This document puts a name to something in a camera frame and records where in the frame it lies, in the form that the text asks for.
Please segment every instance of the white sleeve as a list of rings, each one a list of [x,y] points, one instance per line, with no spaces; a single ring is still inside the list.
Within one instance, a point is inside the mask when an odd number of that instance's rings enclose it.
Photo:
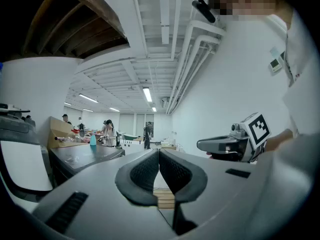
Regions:
[[[113,127],[113,137],[117,137],[117,130]]]
[[[286,129],[289,129],[292,134],[293,134],[293,138],[296,138],[299,134],[298,132],[298,128],[295,124],[295,121],[293,120],[293,118],[291,116],[289,116],[287,122],[286,122]]]

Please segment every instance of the ceiling light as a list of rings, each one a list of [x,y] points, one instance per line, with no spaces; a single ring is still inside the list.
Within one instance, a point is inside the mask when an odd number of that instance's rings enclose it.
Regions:
[[[83,97],[83,98],[86,98],[86,99],[88,99],[89,101],[92,101],[92,102],[95,102],[95,103],[98,103],[98,101],[96,101],[95,99],[93,99],[93,98],[89,98],[89,97],[87,97],[87,96],[84,96],[83,94],[79,94],[79,96],[81,96],[81,97]]]
[[[145,97],[146,97],[146,100],[147,100],[148,102],[152,102],[149,87],[144,87],[144,88],[143,88],[143,91],[144,91],[144,95],[145,95]]]
[[[117,109],[115,109],[115,108],[112,108],[112,107],[110,107],[110,109],[111,109],[111,110],[114,110],[114,111],[116,111],[116,112],[120,112],[119,110],[117,110]]]

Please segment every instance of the wooden ceiling beam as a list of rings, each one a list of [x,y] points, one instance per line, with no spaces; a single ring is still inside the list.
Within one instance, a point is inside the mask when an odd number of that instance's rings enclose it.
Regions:
[[[81,3],[88,6],[99,17],[103,18],[110,26],[112,26],[118,33],[126,38],[124,30],[121,26],[119,18],[114,10],[106,3],[105,0],[79,0]]]
[[[55,54],[71,37],[98,19],[99,16],[91,9],[86,6],[82,6],[69,19],[67,19],[59,28],[59,31],[52,36],[51,40],[47,44],[47,49],[52,54]]]
[[[85,40],[93,37],[97,33],[100,33],[106,29],[111,28],[111,26],[105,22],[102,18],[92,21],[87,24],[72,37],[70,37],[60,48],[64,54],[70,53],[77,46],[81,45]]]
[[[106,30],[100,33],[97,33],[92,37],[88,38],[87,40],[85,40],[84,42],[82,42],[73,51],[74,51],[74,54],[78,57],[99,45],[105,44],[107,42],[110,42],[118,38],[121,38],[121,36],[118,34],[118,32],[115,29],[107,28]]]
[[[107,41],[105,43],[102,43],[99,46],[97,46],[97,47],[95,47],[95,48],[93,48],[91,50],[86,51],[85,53],[83,53],[81,55],[81,58],[84,59],[84,58],[87,58],[88,56],[96,54],[96,53],[98,53],[100,51],[104,51],[104,50],[112,48],[112,47],[125,45],[127,43],[128,43],[128,41],[126,39],[124,39],[122,37],[119,37],[119,38],[114,39],[112,41]]]
[[[78,3],[75,6],[72,6],[68,12],[63,15],[64,13],[57,12],[57,14],[54,16],[51,16],[51,21],[46,26],[47,30],[43,34],[43,36],[40,38],[39,42],[36,46],[36,51],[38,54],[40,54],[43,49],[46,47],[47,43],[51,39],[51,37],[58,31],[58,29],[62,26],[62,24],[71,16],[73,15],[77,10],[79,10],[83,6],[82,3]]]
[[[37,10],[36,14],[34,15],[30,27],[27,31],[24,43],[22,45],[21,48],[21,54],[23,55],[30,43],[30,40],[32,39],[34,32],[37,28],[37,26],[39,25],[40,20],[43,18],[43,16],[45,15],[46,11],[48,10],[48,8],[50,7],[50,5],[52,4],[54,0],[44,0],[42,2],[42,4],[40,5],[39,9]]]

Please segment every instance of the white ceiling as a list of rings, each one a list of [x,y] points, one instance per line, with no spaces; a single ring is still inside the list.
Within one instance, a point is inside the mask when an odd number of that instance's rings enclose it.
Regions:
[[[126,58],[109,63],[97,61],[96,65],[82,69],[76,73],[70,84],[65,101],[72,104],[75,109],[89,109],[95,112],[112,112],[110,108],[120,112],[152,112],[156,107],[157,112],[165,112],[161,99],[170,97],[173,88],[173,79],[177,70],[179,54],[185,37],[186,27],[191,19],[207,22],[196,10],[192,10],[193,0],[181,0],[180,18],[178,25],[176,48],[173,61],[169,59],[172,51],[176,0],[169,0],[169,44],[162,44],[161,7],[160,0],[137,0],[139,13],[143,25],[144,36],[136,33],[135,38],[145,39],[147,58]],[[119,0],[123,7],[132,7],[125,0]],[[195,29],[192,39],[198,35],[208,34],[201,29]],[[149,87],[152,102],[147,102],[143,87]],[[79,94],[86,95],[98,101],[94,103]]]

